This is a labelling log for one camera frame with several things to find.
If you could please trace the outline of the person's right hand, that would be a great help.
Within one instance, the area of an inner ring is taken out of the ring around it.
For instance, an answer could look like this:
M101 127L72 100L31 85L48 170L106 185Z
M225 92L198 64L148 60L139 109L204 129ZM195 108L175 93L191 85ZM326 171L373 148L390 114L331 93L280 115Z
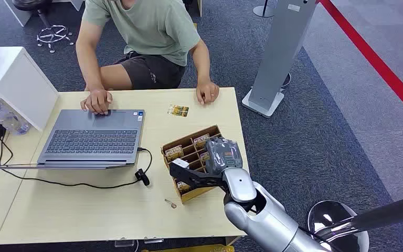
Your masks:
M104 89L90 91L87 98L80 102L81 109L93 114L108 115L109 105L112 103L112 94Z

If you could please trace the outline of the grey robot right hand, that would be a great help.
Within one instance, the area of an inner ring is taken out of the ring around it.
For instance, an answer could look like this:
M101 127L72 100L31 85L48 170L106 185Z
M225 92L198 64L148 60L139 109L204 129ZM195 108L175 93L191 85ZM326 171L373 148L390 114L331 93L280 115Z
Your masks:
M243 160L238 143L223 137L214 137L205 143L208 153L206 171L209 174L220 174L228 168L243 168Z

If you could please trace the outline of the person's left hand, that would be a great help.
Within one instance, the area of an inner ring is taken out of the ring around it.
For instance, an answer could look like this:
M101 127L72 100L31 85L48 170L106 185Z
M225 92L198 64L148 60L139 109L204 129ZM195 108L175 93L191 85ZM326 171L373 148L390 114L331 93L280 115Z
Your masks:
M211 81L199 81L196 88L196 97L201 105L214 102L219 95L219 86Z

